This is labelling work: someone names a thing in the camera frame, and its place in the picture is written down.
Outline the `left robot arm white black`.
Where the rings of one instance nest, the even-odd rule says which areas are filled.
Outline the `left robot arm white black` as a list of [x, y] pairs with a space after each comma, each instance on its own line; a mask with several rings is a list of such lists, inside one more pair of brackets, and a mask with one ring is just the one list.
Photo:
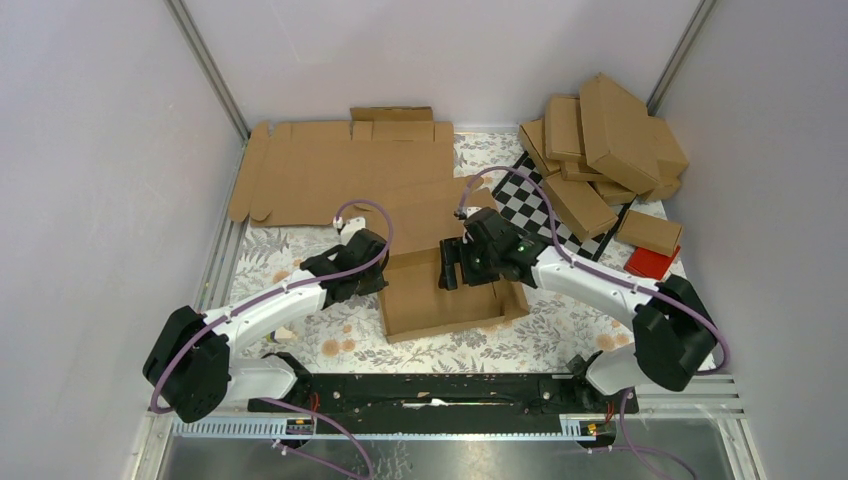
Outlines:
[[382, 290], [387, 254], [386, 240], [362, 228], [240, 302], [206, 313], [178, 308], [142, 367], [154, 388], [152, 410], [175, 412], [192, 423], [222, 403], [254, 398], [273, 398], [288, 411], [301, 409], [309, 401], [308, 381], [281, 357], [246, 358], [244, 350], [290, 321]]

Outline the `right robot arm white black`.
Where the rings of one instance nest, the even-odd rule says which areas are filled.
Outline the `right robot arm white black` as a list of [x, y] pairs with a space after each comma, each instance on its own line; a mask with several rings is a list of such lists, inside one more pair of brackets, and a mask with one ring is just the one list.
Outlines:
[[719, 335], [691, 283], [634, 277], [575, 256], [527, 233], [496, 210], [459, 213], [463, 232], [441, 241], [438, 285], [452, 291], [498, 280], [567, 295], [625, 324], [633, 342], [599, 352], [573, 370], [575, 402], [597, 412], [629, 387], [683, 391], [719, 345]]

